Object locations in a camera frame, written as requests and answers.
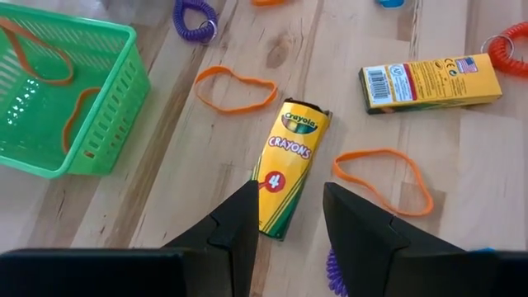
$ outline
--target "blue object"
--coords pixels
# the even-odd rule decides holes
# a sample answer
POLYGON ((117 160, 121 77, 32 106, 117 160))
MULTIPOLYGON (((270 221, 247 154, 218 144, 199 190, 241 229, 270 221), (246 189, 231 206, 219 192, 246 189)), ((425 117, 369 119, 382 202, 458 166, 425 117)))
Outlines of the blue object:
POLYGON ((473 252, 495 252, 495 250, 491 247, 486 247, 486 248, 483 248, 483 249, 479 249, 479 250, 476 250, 476 251, 473 251, 473 252))
POLYGON ((333 249, 330 250, 327 259, 327 278, 329 280, 328 288, 337 296, 347 297, 348 292, 343 282, 343 275, 337 265, 336 254, 333 249))
POLYGON ((208 43, 216 36, 218 18, 215 10, 203 0, 176 0, 172 20, 178 34, 187 41, 208 43), (207 18, 198 29, 189 30, 183 20, 186 9, 201 12, 207 18))
POLYGON ((384 8, 399 8, 405 3, 405 0, 376 0, 384 8))

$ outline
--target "green plastic basket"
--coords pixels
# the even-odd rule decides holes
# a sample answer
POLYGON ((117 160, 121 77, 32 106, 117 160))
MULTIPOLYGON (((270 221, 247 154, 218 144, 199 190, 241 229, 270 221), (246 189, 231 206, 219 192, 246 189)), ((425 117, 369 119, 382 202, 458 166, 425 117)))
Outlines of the green plastic basket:
MULTIPOLYGON (((134 29, 5 3, 0 3, 0 17, 66 52, 74 65, 70 85, 40 82, 21 69, 0 31, 0 164, 47 178, 110 173, 150 89, 134 29), (101 91, 83 103, 65 154, 63 127, 89 87, 101 91)), ((57 54, 19 40, 37 73, 67 76, 57 54)))

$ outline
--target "orange object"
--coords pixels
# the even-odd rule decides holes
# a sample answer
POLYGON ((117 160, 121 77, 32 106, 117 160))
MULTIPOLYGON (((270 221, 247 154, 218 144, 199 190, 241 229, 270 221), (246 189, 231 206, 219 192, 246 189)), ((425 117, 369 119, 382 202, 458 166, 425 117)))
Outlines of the orange object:
POLYGON ((57 86, 65 86, 65 85, 70 84, 73 81, 72 61, 69 59, 68 55, 64 53, 62 50, 46 44, 44 41, 40 40, 37 36, 33 35, 33 33, 31 33, 30 31, 22 28, 21 26, 17 25, 16 23, 12 21, 9 21, 6 18, 0 18, 0 27, 2 28, 3 32, 6 34, 7 38, 9 39, 9 42, 11 43, 13 50, 15 50, 15 54, 18 60, 20 61, 21 67, 24 70, 26 70, 26 72, 38 78, 44 83, 49 83, 49 84, 53 84, 57 86), (36 44, 42 47, 45 47, 46 49, 53 50, 55 53, 57 53, 64 60, 64 62, 68 65, 69 75, 66 78, 61 78, 61 79, 42 78, 30 66, 30 63, 27 61, 26 54, 24 53, 24 50, 22 49, 22 46, 17 39, 17 35, 27 38, 28 40, 31 40, 35 42, 36 44))
POLYGON ((279 5, 285 2, 285 0, 252 0, 254 6, 270 6, 279 5))
POLYGON ((341 178, 341 179, 343 179, 343 180, 345 180, 347 182, 354 182, 354 183, 356 183, 358 185, 362 185, 362 186, 366 187, 367 189, 371 190, 375 194, 376 198, 378 198, 378 200, 381 202, 381 204, 383 204, 386 208, 388 208, 389 210, 391 210, 395 214, 405 215, 405 216, 412 216, 412 217, 418 217, 418 216, 429 215, 432 212, 432 209, 434 207, 434 203, 433 203, 431 194, 429 193, 429 191, 426 188, 425 183, 423 182, 422 174, 420 174, 420 169, 418 169, 418 165, 411 158, 409 158, 405 153, 399 152, 399 151, 397 151, 395 149, 391 149, 391 148, 361 150, 361 151, 344 153, 344 154, 338 156, 334 160, 332 169, 333 169, 333 172, 339 178, 341 178), (354 160, 354 159, 357 159, 357 158, 369 157, 371 155, 384 154, 384 153, 385 154, 387 154, 387 153, 388 154, 393 154, 396 157, 400 157, 400 158, 404 159, 411 166, 411 169, 414 172, 414 175, 416 176, 416 180, 417 180, 418 186, 420 187, 420 190, 422 191, 422 194, 426 198, 426 206, 425 206, 425 208, 423 210, 418 211, 418 212, 408 212, 408 211, 400 210, 397 207, 392 206, 390 204, 390 202, 385 197, 383 197, 383 195, 381 195, 378 192, 378 190, 376 190, 376 188, 374 186, 372 186, 369 182, 367 182, 367 181, 365 181, 365 180, 363 180, 363 179, 361 179, 359 177, 355 177, 355 176, 349 175, 348 173, 344 172, 339 167, 339 163, 344 162, 344 161, 350 161, 350 160, 354 160))
POLYGON ((72 130, 73 122, 78 117, 79 112, 81 112, 81 107, 83 106, 84 101, 90 95, 94 93, 98 93, 100 90, 101 90, 100 87, 90 87, 82 91, 81 95, 79 95, 77 102, 75 102, 75 108, 73 109, 73 113, 69 117, 69 119, 66 121, 66 125, 64 125, 64 128, 63 128, 63 151, 64 153, 68 153, 69 151, 69 134, 72 130))
POLYGON ((206 105, 210 106, 211 108, 213 108, 217 112, 219 112, 221 114, 226 114, 226 115, 233 115, 233 114, 242 114, 242 113, 246 113, 246 112, 257 111, 257 110, 259 110, 259 109, 261 109, 261 108, 263 108, 265 106, 270 105, 273 102, 273 100, 277 97, 277 85, 275 85, 275 83, 272 82, 272 81, 261 80, 259 78, 249 78, 249 77, 239 76, 239 75, 235 74, 231 69, 229 69, 229 68, 227 68, 225 66, 219 66, 218 65, 218 66, 212 66, 210 68, 207 68, 206 70, 204 70, 203 72, 198 74, 198 76, 196 76, 196 80, 195 80, 195 94, 206 105), (249 83, 249 84, 253 84, 253 85, 269 87, 271 89, 271 94, 270 94, 270 96, 268 96, 266 98, 266 100, 262 101, 261 103, 251 104, 251 105, 248 105, 248 106, 241 106, 241 107, 236 107, 236 108, 222 108, 220 106, 216 106, 211 101, 204 99, 204 97, 200 93, 198 93, 198 87, 196 87, 196 85, 199 82, 203 81, 205 78, 207 78, 207 77, 209 77, 211 75, 216 75, 216 74, 220 74, 220 73, 227 73, 227 74, 235 77, 237 80, 239 80, 242 83, 249 83))
MULTIPOLYGON (((72 83, 73 81, 73 64, 70 58, 66 53, 64 53, 62 50, 57 49, 51 45, 48 45, 43 40, 39 39, 39 37, 35 36, 33 33, 28 31, 27 29, 22 28, 21 26, 17 25, 16 23, 9 21, 6 18, 0 18, 0 28, 2 28, 3 32, 6 34, 7 38, 9 39, 9 42, 11 43, 13 50, 15 51, 16 57, 18 58, 18 61, 20 62, 20 65, 22 69, 24 69, 27 73, 30 75, 36 77, 37 79, 41 80, 44 83, 49 83, 56 86, 66 86, 72 83), (17 35, 20 35, 24 38, 27 38, 28 40, 33 41, 34 43, 45 47, 46 49, 53 50, 55 53, 57 53, 62 60, 66 63, 68 66, 68 76, 66 78, 58 78, 58 79, 49 79, 49 78, 42 78, 30 65, 30 63, 27 60, 26 53, 24 53, 24 50, 22 49, 22 46, 20 42, 18 41, 17 35)), ((63 128, 63 134, 62 134, 62 146, 64 153, 68 153, 69 151, 69 133, 72 129, 73 122, 78 117, 78 114, 80 112, 80 109, 86 100, 86 98, 95 93, 99 92, 101 89, 99 87, 90 87, 86 90, 84 90, 78 97, 75 108, 73 110, 73 114, 70 116, 68 121, 66 122, 66 125, 63 128)))
POLYGON ((528 63, 512 58, 508 51, 508 38, 515 40, 528 37, 528 21, 512 26, 496 37, 505 38, 494 38, 489 44, 488 53, 493 67, 504 73, 528 78, 528 63))

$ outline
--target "crayola crayon box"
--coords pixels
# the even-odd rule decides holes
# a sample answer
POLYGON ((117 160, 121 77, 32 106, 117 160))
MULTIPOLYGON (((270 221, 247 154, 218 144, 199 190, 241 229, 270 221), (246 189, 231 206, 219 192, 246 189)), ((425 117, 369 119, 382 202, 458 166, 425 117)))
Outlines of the crayola crayon box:
POLYGON ((259 182, 259 229, 267 236, 284 239, 330 118, 318 106, 285 100, 252 174, 259 182))
POLYGON ((365 67, 369 114, 489 103, 502 95, 488 54, 365 67))

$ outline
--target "purple coil keychain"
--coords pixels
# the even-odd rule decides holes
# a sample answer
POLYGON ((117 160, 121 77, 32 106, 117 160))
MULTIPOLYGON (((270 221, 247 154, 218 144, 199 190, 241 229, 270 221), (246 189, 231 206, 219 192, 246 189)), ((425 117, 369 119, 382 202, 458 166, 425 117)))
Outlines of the purple coil keychain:
POLYGON ((328 253, 327 259, 327 278, 330 281, 328 288, 332 290, 337 296, 347 297, 348 292, 343 282, 343 275, 337 265, 336 253, 333 249, 328 253))
POLYGON ((176 0, 172 20, 174 21, 174 26, 178 34, 187 41, 209 44, 218 33, 218 18, 216 12, 209 4, 202 0, 176 0), (183 19, 186 9, 202 12, 207 18, 207 21, 201 23, 198 29, 189 30, 183 19))

